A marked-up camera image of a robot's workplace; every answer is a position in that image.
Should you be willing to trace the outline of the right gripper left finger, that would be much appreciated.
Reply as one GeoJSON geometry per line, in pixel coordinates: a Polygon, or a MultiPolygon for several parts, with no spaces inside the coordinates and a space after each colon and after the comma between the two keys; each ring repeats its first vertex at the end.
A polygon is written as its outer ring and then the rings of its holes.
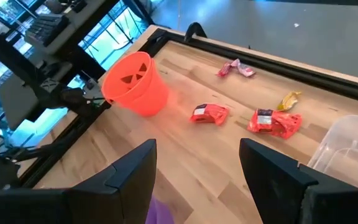
{"type": "Polygon", "coordinates": [[[73,224],[144,224],[157,168],[148,139],[110,166],[65,191],[73,224]]]}

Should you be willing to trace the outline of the purple halloween bucket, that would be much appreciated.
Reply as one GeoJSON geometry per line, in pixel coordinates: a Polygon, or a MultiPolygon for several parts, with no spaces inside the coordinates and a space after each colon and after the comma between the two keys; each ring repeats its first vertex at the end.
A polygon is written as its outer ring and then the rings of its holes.
{"type": "Polygon", "coordinates": [[[175,224],[167,205],[152,196],[145,224],[175,224]]]}

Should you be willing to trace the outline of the black table clamp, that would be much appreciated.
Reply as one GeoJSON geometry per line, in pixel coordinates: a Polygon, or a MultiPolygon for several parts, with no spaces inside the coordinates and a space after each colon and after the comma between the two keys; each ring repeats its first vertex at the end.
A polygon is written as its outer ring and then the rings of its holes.
{"type": "Polygon", "coordinates": [[[198,22],[193,22],[188,26],[185,32],[184,42],[189,42],[194,35],[198,37],[207,38],[204,29],[202,28],[201,24],[198,22]]]}

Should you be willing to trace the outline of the red KitKat candy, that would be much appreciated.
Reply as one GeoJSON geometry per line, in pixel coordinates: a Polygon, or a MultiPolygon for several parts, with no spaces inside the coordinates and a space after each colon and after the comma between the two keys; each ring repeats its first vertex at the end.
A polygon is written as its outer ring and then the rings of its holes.
{"type": "Polygon", "coordinates": [[[247,130],[288,139],[300,129],[302,121],[300,114],[257,109],[247,125],[247,130]]]}
{"type": "Polygon", "coordinates": [[[223,106],[205,103],[198,105],[190,117],[190,121],[194,123],[214,123],[215,125],[222,125],[227,116],[229,110],[223,106]]]}

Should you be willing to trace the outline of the orange halloween bucket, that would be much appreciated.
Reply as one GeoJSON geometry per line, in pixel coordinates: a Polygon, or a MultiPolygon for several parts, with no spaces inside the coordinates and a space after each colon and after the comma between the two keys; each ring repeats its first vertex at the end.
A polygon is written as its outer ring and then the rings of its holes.
{"type": "Polygon", "coordinates": [[[108,103],[141,116],[157,114],[169,94],[154,59],[146,52],[134,52],[116,62],[104,74],[101,92],[108,103]]]}

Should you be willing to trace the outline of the yellow candy wrapper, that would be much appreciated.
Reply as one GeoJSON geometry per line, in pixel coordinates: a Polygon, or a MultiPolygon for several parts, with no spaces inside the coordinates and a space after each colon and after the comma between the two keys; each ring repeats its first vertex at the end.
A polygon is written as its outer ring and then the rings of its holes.
{"type": "Polygon", "coordinates": [[[291,91],[287,94],[282,101],[278,104],[277,110],[279,111],[288,111],[293,108],[298,103],[298,98],[300,97],[300,91],[291,91]]]}

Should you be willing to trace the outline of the black aluminium frame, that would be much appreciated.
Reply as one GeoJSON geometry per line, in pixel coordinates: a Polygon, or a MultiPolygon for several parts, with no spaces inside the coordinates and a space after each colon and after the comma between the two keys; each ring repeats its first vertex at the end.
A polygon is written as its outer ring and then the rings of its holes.
{"type": "MultiPolygon", "coordinates": [[[[209,39],[202,30],[183,34],[172,29],[151,25],[145,33],[139,37],[131,49],[134,51],[148,51],[151,55],[155,55],[169,41],[178,42],[222,57],[241,58],[248,64],[269,72],[275,72],[277,75],[315,86],[316,88],[338,93],[358,101],[357,77],[258,52],[251,48],[247,49],[209,39]]],[[[69,150],[69,147],[74,145],[75,141],[77,141],[102,112],[108,108],[109,104],[104,103],[89,119],[75,117],[53,140],[53,143],[56,144],[58,141],[64,141],[66,137],[69,137],[67,143],[64,144],[61,149],[47,153],[46,155],[42,155],[37,151],[36,154],[39,158],[19,176],[20,186],[35,187],[46,173],[63,157],[64,153],[69,150]]]]}

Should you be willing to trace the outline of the clear plastic bin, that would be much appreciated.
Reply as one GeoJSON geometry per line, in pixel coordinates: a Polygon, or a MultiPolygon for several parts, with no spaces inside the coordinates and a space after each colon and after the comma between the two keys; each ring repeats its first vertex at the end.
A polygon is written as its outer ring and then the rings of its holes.
{"type": "Polygon", "coordinates": [[[339,118],[329,128],[308,166],[358,187],[358,115],[339,118]]]}

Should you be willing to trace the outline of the dark pink candy wrapper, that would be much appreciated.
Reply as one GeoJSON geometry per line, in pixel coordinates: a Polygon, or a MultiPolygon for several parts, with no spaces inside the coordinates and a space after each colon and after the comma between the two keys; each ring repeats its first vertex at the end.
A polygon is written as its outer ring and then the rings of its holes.
{"type": "Polygon", "coordinates": [[[231,64],[226,62],[216,75],[218,77],[224,78],[229,74],[231,68],[232,68],[231,64]]]}

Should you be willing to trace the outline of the dark grey desk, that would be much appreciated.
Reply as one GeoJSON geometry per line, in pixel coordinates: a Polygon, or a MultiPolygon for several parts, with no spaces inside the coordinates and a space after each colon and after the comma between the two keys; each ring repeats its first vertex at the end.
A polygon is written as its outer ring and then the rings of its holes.
{"type": "MultiPolygon", "coordinates": [[[[93,27],[113,8],[118,0],[86,0],[87,6],[79,12],[70,12],[68,18],[70,23],[47,47],[30,41],[35,52],[26,61],[25,71],[32,69],[38,63],[60,62],[62,68],[52,75],[56,81],[67,84],[77,73],[84,72],[91,78],[97,80],[105,69],[89,56],[78,44],[82,41],[93,27]]],[[[13,72],[0,86],[0,100],[7,125],[15,130],[25,119],[32,119],[34,113],[42,113],[46,108],[36,97],[34,90],[19,78],[17,72],[13,72]]]]}

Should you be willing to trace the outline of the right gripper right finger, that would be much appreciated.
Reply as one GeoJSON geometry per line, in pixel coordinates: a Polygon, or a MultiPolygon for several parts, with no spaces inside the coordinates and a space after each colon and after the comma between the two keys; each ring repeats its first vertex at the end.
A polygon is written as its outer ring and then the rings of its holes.
{"type": "Polygon", "coordinates": [[[358,188],[249,138],[242,170],[263,224],[358,224],[358,188]]]}

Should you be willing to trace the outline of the light pink candy wrapper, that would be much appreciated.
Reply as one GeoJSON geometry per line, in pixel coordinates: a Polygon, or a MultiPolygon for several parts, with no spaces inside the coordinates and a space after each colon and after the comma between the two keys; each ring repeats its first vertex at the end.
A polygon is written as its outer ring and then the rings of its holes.
{"type": "Polygon", "coordinates": [[[238,72],[245,77],[251,77],[255,75],[253,69],[242,63],[238,58],[231,62],[231,66],[237,68],[238,72]]]}

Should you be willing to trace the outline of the black screw clamp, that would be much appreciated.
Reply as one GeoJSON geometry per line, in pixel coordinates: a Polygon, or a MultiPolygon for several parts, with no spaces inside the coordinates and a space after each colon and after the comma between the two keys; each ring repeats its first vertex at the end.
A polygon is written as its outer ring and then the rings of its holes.
{"type": "Polygon", "coordinates": [[[79,13],[87,6],[85,0],[70,0],[70,8],[72,11],[79,13]]]}

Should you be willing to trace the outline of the black backlit keyboard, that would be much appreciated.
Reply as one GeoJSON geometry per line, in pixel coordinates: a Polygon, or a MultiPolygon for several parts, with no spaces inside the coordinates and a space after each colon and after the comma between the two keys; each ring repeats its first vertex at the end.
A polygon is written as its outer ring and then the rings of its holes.
{"type": "Polygon", "coordinates": [[[70,20],[63,14],[39,14],[34,23],[26,30],[25,36],[47,47],[65,30],[70,20]]]}

